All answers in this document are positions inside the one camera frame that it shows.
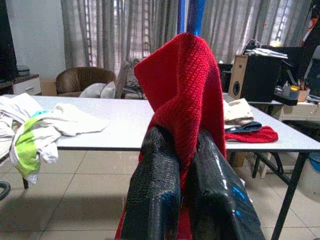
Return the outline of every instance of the green and white cloth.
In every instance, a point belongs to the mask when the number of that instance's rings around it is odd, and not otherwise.
[[[57,161],[58,149],[55,141],[58,138],[62,135],[73,137],[81,133],[100,132],[109,124],[108,120],[91,116],[71,104],[59,103],[52,111],[44,111],[36,103],[37,107],[31,107],[34,112],[31,114],[21,106],[29,106],[35,100],[26,93],[22,95],[20,100],[24,103],[20,106],[18,103],[18,108],[10,104],[7,107],[1,105],[10,101],[0,99],[0,114],[9,113],[7,116],[10,115],[13,119],[18,116],[20,120],[23,119],[22,115],[25,116],[12,140],[9,156],[23,178],[33,184],[38,179],[40,156],[46,163]]]

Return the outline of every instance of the white cabinet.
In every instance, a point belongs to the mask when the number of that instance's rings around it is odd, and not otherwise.
[[[39,75],[17,77],[13,85],[13,94],[19,95],[27,93],[29,95],[41,94]]]

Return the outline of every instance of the blue pole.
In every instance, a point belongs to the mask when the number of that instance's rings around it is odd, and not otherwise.
[[[177,19],[177,26],[176,31],[177,34],[181,34],[185,32],[185,0],[179,0],[178,3],[178,19]]]
[[[187,29],[188,33],[199,36],[206,0],[189,0]]]

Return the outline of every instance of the brown armchair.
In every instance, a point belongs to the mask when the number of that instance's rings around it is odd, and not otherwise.
[[[98,67],[70,68],[56,77],[56,92],[58,96],[79,97],[81,92],[91,84],[108,84],[116,80],[113,71]]]

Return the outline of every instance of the red cloth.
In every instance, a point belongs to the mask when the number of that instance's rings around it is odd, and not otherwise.
[[[173,135],[184,193],[200,129],[211,133],[226,156],[222,89],[212,51],[202,38],[183,33],[136,65],[134,74],[155,112],[148,128],[159,125]],[[192,239],[188,209],[183,206],[178,239]],[[121,233],[121,217],[116,238]]]
[[[236,140],[243,143],[262,144],[278,140],[278,134],[269,126],[263,126],[258,131],[225,133],[225,140]]]

